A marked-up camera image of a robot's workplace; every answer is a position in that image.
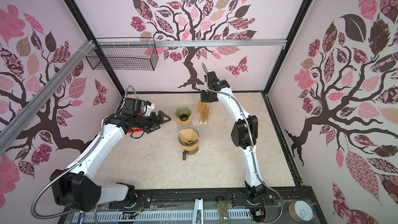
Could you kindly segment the green glass dripper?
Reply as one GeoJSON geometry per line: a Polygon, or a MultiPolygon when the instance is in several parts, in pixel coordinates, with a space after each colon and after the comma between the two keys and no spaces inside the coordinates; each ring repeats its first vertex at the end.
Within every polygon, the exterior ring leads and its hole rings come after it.
{"type": "Polygon", "coordinates": [[[182,106],[175,111],[175,115],[181,122],[188,121],[191,117],[192,111],[189,107],[182,106]]]}

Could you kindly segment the green herb filled jar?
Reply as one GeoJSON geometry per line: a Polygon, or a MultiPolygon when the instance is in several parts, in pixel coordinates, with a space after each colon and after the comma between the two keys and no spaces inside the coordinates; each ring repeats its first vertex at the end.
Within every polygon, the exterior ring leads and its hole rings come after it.
{"type": "Polygon", "coordinates": [[[224,197],[218,197],[216,203],[221,224],[230,224],[230,216],[224,197]]]}

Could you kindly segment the red gummy candy bag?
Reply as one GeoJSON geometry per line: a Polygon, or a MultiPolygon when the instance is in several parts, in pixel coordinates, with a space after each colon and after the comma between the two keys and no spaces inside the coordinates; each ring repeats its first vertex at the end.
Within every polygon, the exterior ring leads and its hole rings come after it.
{"type": "Polygon", "coordinates": [[[143,129],[140,128],[130,128],[128,133],[135,133],[135,132],[143,132],[143,129]]]}

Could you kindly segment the brown tape roll white disc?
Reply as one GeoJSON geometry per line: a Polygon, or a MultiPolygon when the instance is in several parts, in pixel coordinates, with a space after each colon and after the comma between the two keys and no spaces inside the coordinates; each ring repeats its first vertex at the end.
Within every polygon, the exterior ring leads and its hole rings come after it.
{"type": "Polygon", "coordinates": [[[314,212],[305,201],[294,201],[289,204],[290,216],[298,222],[309,222],[313,220],[314,212]]]}

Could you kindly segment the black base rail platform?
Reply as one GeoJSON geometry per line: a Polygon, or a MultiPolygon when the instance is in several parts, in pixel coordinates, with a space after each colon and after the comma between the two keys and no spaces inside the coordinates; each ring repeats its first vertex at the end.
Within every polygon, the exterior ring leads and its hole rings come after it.
{"type": "MultiPolygon", "coordinates": [[[[203,199],[204,210],[217,209],[217,198],[224,197],[228,209],[249,209],[251,221],[235,220],[233,224],[325,224],[326,218],[311,187],[277,187],[276,193],[269,193],[258,203],[250,203],[244,188],[206,188],[206,189],[147,189],[136,190],[132,203],[112,202],[99,206],[94,212],[94,222],[98,223],[99,212],[137,211],[180,211],[194,210],[196,199],[203,199]],[[307,202],[313,212],[313,220],[298,222],[289,214],[289,204],[294,201],[307,202]]],[[[76,211],[61,217],[60,224],[65,224],[68,217],[79,213],[78,224],[83,224],[84,214],[76,211]]]]}

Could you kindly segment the aluminium crossbar rail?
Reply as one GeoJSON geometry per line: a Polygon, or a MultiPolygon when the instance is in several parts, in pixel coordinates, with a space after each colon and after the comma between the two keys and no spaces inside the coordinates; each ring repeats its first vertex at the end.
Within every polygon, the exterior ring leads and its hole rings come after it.
{"type": "Polygon", "coordinates": [[[153,47],[222,47],[222,46],[282,46],[286,39],[246,39],[246,40],[151,40],[151,41],[97,41],[100,46],[136,46],[148,45],[153,47]]]}

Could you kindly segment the aluminium side rail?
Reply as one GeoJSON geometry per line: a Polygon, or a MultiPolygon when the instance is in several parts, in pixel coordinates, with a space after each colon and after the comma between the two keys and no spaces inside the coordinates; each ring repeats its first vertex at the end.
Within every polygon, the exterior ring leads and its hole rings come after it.
{"type": "Polygon", "coordinates": [[[11,143],[36,116],[48,99],[55,93],[58,87],[66,80],[72,70],[94,49],[92,40],[85,41],[63,65],[60,70],[47,82],[22,111],[1,132],[1,154],[5,153],[11,143]]]}

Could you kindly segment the white centre bracket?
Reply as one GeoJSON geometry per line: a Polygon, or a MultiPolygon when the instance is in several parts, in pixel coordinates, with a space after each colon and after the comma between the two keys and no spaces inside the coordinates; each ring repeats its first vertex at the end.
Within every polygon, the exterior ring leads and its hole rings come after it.
{"type": "Polygon", "coordinates": [[[192,214],[192,224],[204,224],[204,204],[203,199],[196,199],[192,214]]]}

